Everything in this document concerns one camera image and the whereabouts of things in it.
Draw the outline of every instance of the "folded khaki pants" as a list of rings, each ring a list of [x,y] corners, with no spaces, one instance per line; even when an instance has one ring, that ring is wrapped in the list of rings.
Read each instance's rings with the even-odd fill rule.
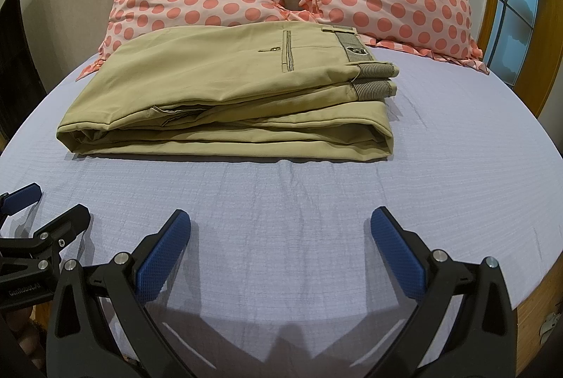
[[[398,72],[348,27],[162,29],[103,64],[57,138],[78,154],[377,159],[392,152],[383,99]]]

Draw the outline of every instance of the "metal screw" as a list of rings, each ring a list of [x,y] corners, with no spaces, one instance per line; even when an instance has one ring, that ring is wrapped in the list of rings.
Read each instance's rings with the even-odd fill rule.
[[[485,259],[485,263],[491,268],[497,268],[498,267],[498,260],[496,260],[494,257],[491,257],[491,256],[489,256]]]
[[[432,257],[436,262],[446,262],[448,260],[448,253],[443,250],[435,250],[432,252]]]
[[[74,270],[74,267],[76,267],[76,263],[77,262],[74,259],[67,260],[65,262],[65,270],[68,271]]]
[[[119,254],[116,254],[116,256],[113,258],[113,261],[118,265],[123,265],[128,260],[129,260],[129,254],[127,254],[126,252],[120,252]]]

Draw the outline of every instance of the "bed sheet wrinkle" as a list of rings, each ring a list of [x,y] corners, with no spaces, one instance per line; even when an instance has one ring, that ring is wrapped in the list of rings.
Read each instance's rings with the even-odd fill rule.
[[[73,157],[55,139],[89,81],[72,73],[0,157],[1,192],[30,182],[45,192],[3,236],[82,203],[89,235],[62,257],[99,264],[184,209],[192,237],[149,309],[202,378],[362,378],[413,309],[369,232],[383,204],[429,248],[467,262],[497,257],[516,307],[563,249],[559,153],[496,76],[381,48],[375,56],[401,74],[387,101],[394,154],[373,163]],[[453,319],[449,311],[427,360]],[[133,354],[115,319],[112,329]]]

